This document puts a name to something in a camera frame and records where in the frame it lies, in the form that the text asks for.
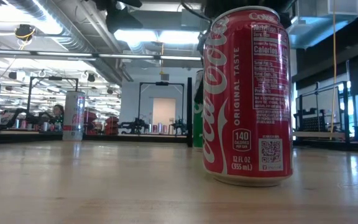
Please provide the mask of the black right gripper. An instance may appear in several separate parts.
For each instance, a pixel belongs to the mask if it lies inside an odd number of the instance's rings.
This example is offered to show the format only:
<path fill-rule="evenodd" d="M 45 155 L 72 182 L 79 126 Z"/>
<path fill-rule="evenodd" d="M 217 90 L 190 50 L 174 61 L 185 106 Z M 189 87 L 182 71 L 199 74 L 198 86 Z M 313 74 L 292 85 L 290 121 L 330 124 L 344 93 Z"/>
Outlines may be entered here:
<path fill-rule="evenodd" d="M 287 10 L 294 0 L 205 0 L 205 16 L 215 19 L 226 11 L 244 6 L 264 6 L 273 9 L 280 16 L 284 28 L 291 25 Z"/>

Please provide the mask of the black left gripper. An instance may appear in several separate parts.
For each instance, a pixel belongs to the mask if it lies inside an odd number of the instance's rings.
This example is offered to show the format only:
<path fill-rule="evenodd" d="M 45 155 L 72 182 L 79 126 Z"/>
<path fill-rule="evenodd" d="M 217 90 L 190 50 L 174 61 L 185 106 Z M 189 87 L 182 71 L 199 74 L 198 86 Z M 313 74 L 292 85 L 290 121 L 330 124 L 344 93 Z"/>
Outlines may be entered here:
<path fill-rule="evenodd" d="M 141 7 L 140 0 L 95 0 L 99 11 L 106 11 L 106 26 L 110 33 L 119 29 L 141 29 L 142 23 L 130 15 L 127 6 Z"/>

